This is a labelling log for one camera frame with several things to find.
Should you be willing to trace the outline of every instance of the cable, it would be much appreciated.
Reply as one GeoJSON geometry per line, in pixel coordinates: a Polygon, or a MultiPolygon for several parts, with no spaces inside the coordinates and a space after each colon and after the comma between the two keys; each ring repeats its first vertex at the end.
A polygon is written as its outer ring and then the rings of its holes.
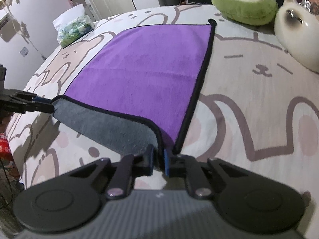
{"type": "Polygon", "coordinates": [[[4,206],[0,207],[0,209],[3,209],[3,208],[5,208],[5,207],[7,207],[7,206],[10,205],[10,203],[11,203],[11,201],[12,201],[12,199],[13,199],[13,191],[12,191],[11,183],[10,183],[10,181],[9,181],[9,178],[8,178],[8,176],[7,176],[7,173],[5,172],[4,164],[3,164],[1,158],[0,158],[0,162],[1,162],[1,165],[2,165],[2,169],[3,169],[3,171],[4,171],[4,175],[5,175],[5,177],[7,178],[7,181],[8,181],[9,187],[10,187],[10,192],[11,192],[11,199],[10,199],[9,203],[7,203],[7,205],[4,205],[4,206]]]}

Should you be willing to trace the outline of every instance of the avocado plush toy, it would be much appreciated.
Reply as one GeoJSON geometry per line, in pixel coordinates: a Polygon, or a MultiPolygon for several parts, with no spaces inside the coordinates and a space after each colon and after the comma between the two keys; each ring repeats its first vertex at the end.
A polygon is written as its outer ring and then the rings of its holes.
{"type": "Polygon", "coordinates": [[[224,17],[253,26],[270,23],[278,11],[276,0],[212,0],[212,4],[224,17]]]}

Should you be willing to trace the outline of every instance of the purple towel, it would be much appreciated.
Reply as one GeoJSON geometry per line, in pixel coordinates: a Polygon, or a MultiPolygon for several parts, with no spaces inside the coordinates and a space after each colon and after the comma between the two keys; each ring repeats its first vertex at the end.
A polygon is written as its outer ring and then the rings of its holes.
{"type": "Polygon", "coordinates": [[[211,25],[152,25],[115,36],[81,70],[65,95],[152,120],[171,148],[208,47],[211,25]]]}

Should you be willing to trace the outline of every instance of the gray ribbed surface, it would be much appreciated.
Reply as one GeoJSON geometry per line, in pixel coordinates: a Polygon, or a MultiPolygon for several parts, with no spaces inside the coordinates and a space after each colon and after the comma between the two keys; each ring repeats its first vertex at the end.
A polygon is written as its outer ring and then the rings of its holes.
{"type": "Polygon", "coordinates": [[[295,231],[279,235],[242,232],[219,217],[209,201],[186,191],[136,190],[106,204],[86,226],[62,235],[37,235],[24,230],[16,239],[302,239],[295,231]]]}

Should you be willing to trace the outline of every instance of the orange object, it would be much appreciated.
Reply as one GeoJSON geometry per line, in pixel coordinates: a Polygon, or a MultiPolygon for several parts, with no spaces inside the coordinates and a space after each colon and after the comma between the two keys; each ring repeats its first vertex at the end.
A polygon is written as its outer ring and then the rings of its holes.
{"type": "Polygon", "coordinates": [[[0,133],[0,157],[13,161],[8,139],[5,133],[0,133]]]}

